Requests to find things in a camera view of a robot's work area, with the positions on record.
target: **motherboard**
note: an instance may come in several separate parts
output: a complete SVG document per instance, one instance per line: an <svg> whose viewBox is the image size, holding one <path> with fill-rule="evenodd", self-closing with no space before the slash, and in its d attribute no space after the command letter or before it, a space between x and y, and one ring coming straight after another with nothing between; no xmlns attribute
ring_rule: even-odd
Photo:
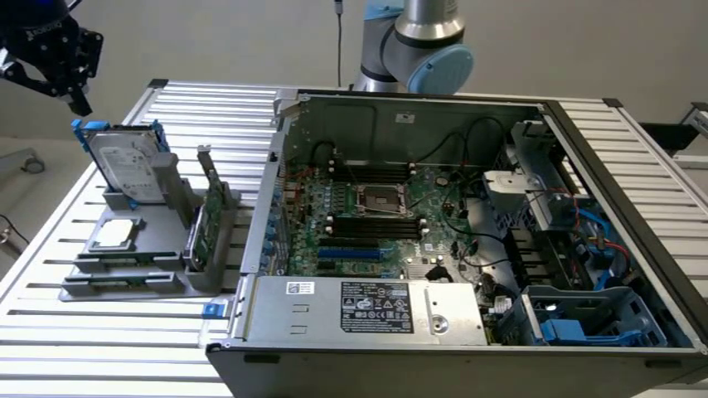
<svg viewBox="0 0 708 398"><path fill-rule="evenodd" d="M425 279L442 266L449 282L465 281L458 259L472 239L453 230L470 232L462 178L429 167L296 168L285 182L286 274Z"/></svg>

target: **green circuit board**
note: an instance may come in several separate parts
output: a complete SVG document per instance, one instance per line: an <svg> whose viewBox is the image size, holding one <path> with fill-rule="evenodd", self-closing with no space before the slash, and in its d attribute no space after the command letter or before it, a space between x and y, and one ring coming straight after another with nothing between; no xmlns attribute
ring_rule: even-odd
<svg viewBox="0 0 708 398"><path fill-rule="evenodd" d="M352 276L376 278L422 279L441 258L449 270L457 269L457 259L452 257L453 243L462 249L470 237L458 234L445 223L462 231L470 231L465 218L457 218L458 189L450 181L452 172L425 168L401 184L356 184L333 182L322 170L300 168L290 174L285 185L288 203L290 252L288 275L298 276ZM393 191L396 187L404 197L405 210L400 214L385 211L361 210L361 186ZM318 243L328 238L325 231L328 216L344 218L389 217L408 220L425 218L429 230L421 239L380 238L380 258L329 260L329 268L318 269Z"/></svg>

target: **electrical cord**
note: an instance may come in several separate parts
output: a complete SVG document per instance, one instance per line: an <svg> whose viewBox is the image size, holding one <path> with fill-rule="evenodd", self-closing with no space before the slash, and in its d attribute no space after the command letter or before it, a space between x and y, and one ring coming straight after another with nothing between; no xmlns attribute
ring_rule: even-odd
<svg viewBox="0 0 708 398"><path fill-rule="evenodd" d="M337 40L336 40L336 86L341 87L341 14L336 14Z"/></svg>
<svg viewBox="0 0 708 398"><path fill-rule="evenodd" d="M454 189L456 186L458 186L457 183L454 186L452 186L445 194L445 198L442 199L442 203L446 202L446 200L449 199L450 197L450 193L452 193L452 190ZM466 236L485 236L488 238L492 238L493 240L496 240L497 242L500 242L501 244L504 244L504 240L501 238L498 238L497 236L493 236L490 234L485 234L485 233L481 233L481 232L468 232L468 231L464 231L464 230L460 230L452 223L450 223L450 220L445 214L445 212L442 211L442 220L445 221L445 224L446 226L450 227L450 229L457 232L458 234L462 234L462 235L466 235Z"/></svg>
<svg viewBox="0 0 708 398"><path fill-rule="evenodd" d="M425 159L428 159L440 150L440 148L442 148L442 145L445 145L446 140L450 139L452 137L454 137L456 135L460 135L460 133L457 131L453 131L452 133L448 133L445 135L445 137L442 138L442 141L440 141L438 145L432 149L432 151L428 152L424 156L421 156L414 162L420 163Z"/></svg>
<svg viewBox="0 0 708 398"><path fill-rule="evenodd" d="M334 0L334 14L336 14L336 86L341 87L341 14L344 13L344 3L341 0Z"/></svg>
<svg viewBox="0 0 708 398"><path fill-rule="evenodd" d="M24 237L24 235L20 233L20 231L17 230L14 224L12 224L12 221L9 220L9 218L4 214L0 214L0 218L2 218L5 220L5 222L8 223L9 228L14 231L17 236L20 236L20 238L24 240L24 243L29 244L29 239L26 239Z"/></svg>
<svg viewBox="0 0 708 398"><path fill-rule="evenodd" d="M73 11L76 7L78 7L78 4L81 4L84 0L73 0L72 3L68 5L68 10Z"/></svg>
<svg viewBox="0 0 708 398"><path fill-rule="evenodd" d="M493 122L497 125L497 127L498 127L498 132L501 133L501 135L504 135L505 128L504 128L504 125L502 125L501 121L498 121L497 118L494 118L492 116L482 116L481 118L476 119L470 123L469 128L466 129L466 134L464 135L462 164L469 162L469 137L472 136L472 130L474 129L474 127L477 127L477 124L480 124L480 123L482 123L485 121Z"/></svg>
<svg viewBox="0 0 708 398"><path fill-rule="evenodd" d="M314 143L314 145L312 146L312 149L309 150L309 161L308 161L308 165L310 167L314 166L314 155L317 154L317 149L320 148L321 145L328 145L329 147L332 147L332 149L334 150L334 141L329 140L329 139L324 139L321 141L317 141Z"/></svg>

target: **slotted metal surface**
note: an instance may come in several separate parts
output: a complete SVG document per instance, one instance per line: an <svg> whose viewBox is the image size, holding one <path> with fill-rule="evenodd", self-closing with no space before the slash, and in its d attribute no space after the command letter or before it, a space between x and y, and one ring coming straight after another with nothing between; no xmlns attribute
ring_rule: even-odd
<svg viewBox="0 0 708 398"><path fill-rule="evenodd" d="M708 202L624 110L561 103L664 247L708 299ZM577 177L566 163L576 183Z"/></svg>
<svg viewBox="0 0 708 398"><path fill-rule="evenodd" d="M178 170L193 187L205 185L196 147L210 144L220 176L244 192L217 299L226 299L236 287L250 206L276 131L274 94L276 88L170 82L162 90L145 92L125 120L126 124L160 120L180 157ZM686 244L696 237L708 239L697 221L705 214L690 196L601 101L561 99L561 104L590 144L598 145L594 148L666 247L678 253L685 272L705 275L701 259L708 245ZM104 185L89 167L0 283L0 396L228 397L201 348L210 338L224 337L226 329L226 321L200 318L208 298L98 303L56 299L102 211ZM685 217L666 218L668 211ZM701 289L708 292L708 284ZM668 394L654 390L641 397ZM672 391L670 396L704 395Z"/></svg>

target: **blue cable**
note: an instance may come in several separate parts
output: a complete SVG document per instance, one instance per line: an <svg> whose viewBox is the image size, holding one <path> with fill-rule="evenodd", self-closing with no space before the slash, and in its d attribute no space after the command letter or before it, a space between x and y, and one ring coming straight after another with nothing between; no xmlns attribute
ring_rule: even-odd
<svg viewBox="0 0 708 398"><path fill-rule="evenodd" d="M609 274L609 269L605 269L605 271L601 273L600 280L597 281L597 285L594 286L594 289L593 289L594 292L605 288L605 283L610 276L612 275Z"/></svg>
<svg viewBox="0 0 708 398"><path fill-rule="evenodd" d="M577 213L588 218L589 220L594 221L597 224L601 225L601 229L605 231L605 237L609 237L609 223L604 221L598 216L596 216L593 213L586 211L585 209L578 209Z"/></svg>

